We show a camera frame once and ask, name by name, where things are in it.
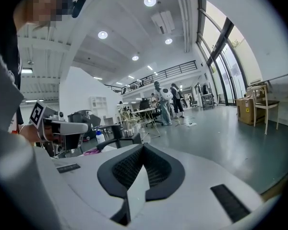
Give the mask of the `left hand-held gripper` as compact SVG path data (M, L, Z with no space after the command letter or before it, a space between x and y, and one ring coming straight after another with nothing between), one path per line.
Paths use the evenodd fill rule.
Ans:
M29 123L36 127L41 145L51 157L81 147L84 133L88 131L87 123L67 122L62 112L56 111L41 101L36 102ZM54 141L44 139L45 125L51 125L52 133L55 136Z

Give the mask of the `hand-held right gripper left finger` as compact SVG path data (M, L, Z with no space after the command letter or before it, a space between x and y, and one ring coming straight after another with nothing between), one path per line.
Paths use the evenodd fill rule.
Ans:
M144 207L142 145L134 144L95 155L54 159L68 186L106 218L127 221Z

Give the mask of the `person's left forearm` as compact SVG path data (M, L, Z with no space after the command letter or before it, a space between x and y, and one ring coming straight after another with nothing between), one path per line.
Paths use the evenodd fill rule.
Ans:
M41 142L37 129L34 125L13 126L9 129L9 132L23 136L30 143Z

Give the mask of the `purple cloth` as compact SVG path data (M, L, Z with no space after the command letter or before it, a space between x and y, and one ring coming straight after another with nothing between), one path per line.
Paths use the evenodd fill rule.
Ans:
M88 156L88 155L94 155L94 154L99 154L99 153L101 153L101 151L98 148L93 148L84 152L83 155Z

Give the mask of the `white pump bottle blue cap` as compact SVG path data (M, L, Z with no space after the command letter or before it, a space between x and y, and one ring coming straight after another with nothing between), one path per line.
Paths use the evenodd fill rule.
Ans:
M97 130L97 131L96 131L96 140L97 140L97 143L98 143L98 144L103 143L103 142L106 141L105 136L104 136L104 134L101 132L101 130Z

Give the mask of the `white cubby shelf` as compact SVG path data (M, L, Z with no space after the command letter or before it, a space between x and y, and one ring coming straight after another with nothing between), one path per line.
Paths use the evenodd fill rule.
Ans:
M108 115L108 106L106 97L91 96L89 98L91 111L94 115L103 118Z

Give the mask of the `black faucet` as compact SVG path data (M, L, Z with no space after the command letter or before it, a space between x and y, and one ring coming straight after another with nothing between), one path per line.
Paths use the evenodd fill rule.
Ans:
M111 130L112 130L113 138L99 143L96 146L96 148L99 151L102 151L107 145L112 144L112 143L116 144L116 148L118 148L118 149L121 148L120 139L122 138L122 131L121 131L121 128L120 128L120 124L99 126L98 129L103 130L103 129L106 129L108 127L110 127Z

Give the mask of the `wooden plank platform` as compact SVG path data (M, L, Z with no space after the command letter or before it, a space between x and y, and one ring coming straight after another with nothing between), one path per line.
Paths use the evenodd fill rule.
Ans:
M283 193L284 188L288 182L288 173L275 185L271 188L266 190L264 193L261 194L263 201L268 201L269 199L278 196Z

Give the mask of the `row of ceiling strip lights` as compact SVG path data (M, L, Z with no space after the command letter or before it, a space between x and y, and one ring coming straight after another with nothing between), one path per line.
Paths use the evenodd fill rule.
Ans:
M95 80L100 81L105 85L113 86L126 86L134 81L139 81L140 79L147 77L149 75L155 75L159 72L159 68L156 64L144 65L142 68L128 74L124 74L122 77L114 77L113 80L107 80L106 77L94 77Z

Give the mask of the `cardboard box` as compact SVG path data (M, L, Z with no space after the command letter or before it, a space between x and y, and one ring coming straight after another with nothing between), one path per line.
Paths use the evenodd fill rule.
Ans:
M254 108L252 98L240 98L236 100L237 116L240 122L248 125L254 123Z

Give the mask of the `white wooden chair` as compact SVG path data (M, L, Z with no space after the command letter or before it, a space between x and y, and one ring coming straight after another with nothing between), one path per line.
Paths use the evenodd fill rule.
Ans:
M257 110L264 110L264 123L265 131L264 134L267 135L268 131L268 119L269 119L269 110L276 109L276 130L279 126L279 104L280 101L269 100L268 99L268 88L266 84L255 85L247 88L246 98L252 98L253 103L253 126L256 127L257 123Z

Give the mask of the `person's black printed shirt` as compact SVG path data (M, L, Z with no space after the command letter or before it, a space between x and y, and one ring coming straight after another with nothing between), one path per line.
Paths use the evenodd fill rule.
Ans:
M19 133L19 125L23 124L21 72L17 31L10 17L0 25L0 128L14 134Z

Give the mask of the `black mezzanine railing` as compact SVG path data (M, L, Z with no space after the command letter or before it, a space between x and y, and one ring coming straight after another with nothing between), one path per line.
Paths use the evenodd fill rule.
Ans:
M179 64L179 65L173 66L171 68L156 72L154 74L148 75L144 78L141 78L137 81L134 81L134 82L127 84L127 85L124 85L122 87L107 85L107 84L105 84L105 86L107 86L109 89L111 89L115 93L125 94L125 93L131 92L133 90L136 90L138 88L152 84L155 81L160 82L160 81L166 80L170 77L176 77L176 76L184 74L184 73L191 73L191 72L196 71L196 70L198 70L198 67L197 67L196 61L193 60L193 61L185 62L183 64Z

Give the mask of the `white desk with legs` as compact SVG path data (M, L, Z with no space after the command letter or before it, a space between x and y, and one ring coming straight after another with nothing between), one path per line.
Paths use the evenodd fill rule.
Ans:
M268 99L280 101L279 104L279 125L288 126L288 73L278 77L262 81L254 81L250 86L266 84L268 88ZM276 123L276 109L269 110L269 121Z

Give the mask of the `white ceiling air conditioner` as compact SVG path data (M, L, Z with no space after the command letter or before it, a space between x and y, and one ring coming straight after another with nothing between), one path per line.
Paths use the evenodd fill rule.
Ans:
M175 29L173 18L170 11L157 12L151 16L159 34L171 34Z

